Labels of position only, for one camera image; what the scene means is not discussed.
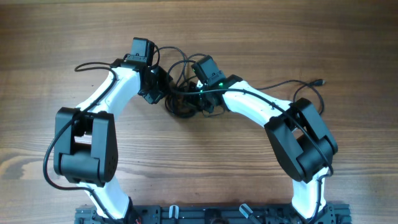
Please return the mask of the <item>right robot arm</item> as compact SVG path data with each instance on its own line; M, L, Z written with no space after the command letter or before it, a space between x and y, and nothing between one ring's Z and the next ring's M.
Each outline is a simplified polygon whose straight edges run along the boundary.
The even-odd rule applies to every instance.
M279 100L236 75L226 77L213 58L192 65L201 87L199 99L225 107L262 126L284 172L293 181L292 206L300 218L316 223L326 205L324 180L332 176L337 143L308 99Z

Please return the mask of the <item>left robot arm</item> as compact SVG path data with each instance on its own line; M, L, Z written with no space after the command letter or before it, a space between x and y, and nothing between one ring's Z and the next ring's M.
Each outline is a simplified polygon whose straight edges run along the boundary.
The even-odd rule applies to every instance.
M167 93L166 72L153 61L159 48L135 37L130 53L113 63L89 62L76 71L107 70L101 86L75 108L63 107L55 117L55 137L45 157L53 154L53 168L64 176L69 190L85 191L95 204L90 217L101 223L141 223L132 200L115 176L118 143L115 121L133 96L158 103Z

